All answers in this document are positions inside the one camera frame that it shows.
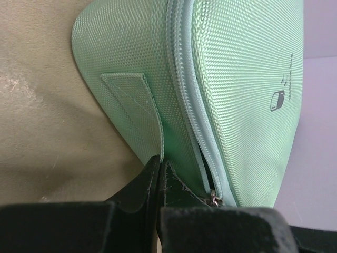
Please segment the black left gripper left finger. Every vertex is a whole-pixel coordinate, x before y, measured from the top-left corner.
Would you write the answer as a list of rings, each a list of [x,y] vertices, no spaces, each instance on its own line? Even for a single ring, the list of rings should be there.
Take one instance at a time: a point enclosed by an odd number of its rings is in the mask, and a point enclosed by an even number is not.
[[[156,252],[160,158],[105,201],[1,206],[1,252]]]

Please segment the mint green medicine case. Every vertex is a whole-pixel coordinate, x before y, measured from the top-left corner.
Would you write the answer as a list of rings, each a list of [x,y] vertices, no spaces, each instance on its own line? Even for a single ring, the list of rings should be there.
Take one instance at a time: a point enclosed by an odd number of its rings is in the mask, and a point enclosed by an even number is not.
[[[302,1],[93,1],[72,51],[142,163],[213,205],[272,207],[298,127]]]

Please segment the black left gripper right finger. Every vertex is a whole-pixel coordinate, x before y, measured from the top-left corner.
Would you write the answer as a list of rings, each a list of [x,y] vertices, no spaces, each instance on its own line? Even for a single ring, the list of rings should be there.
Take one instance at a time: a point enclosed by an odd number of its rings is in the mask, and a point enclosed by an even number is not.
[[[271,208],[210,207],[162,165],[163,252],[299,252],[290,226]]]

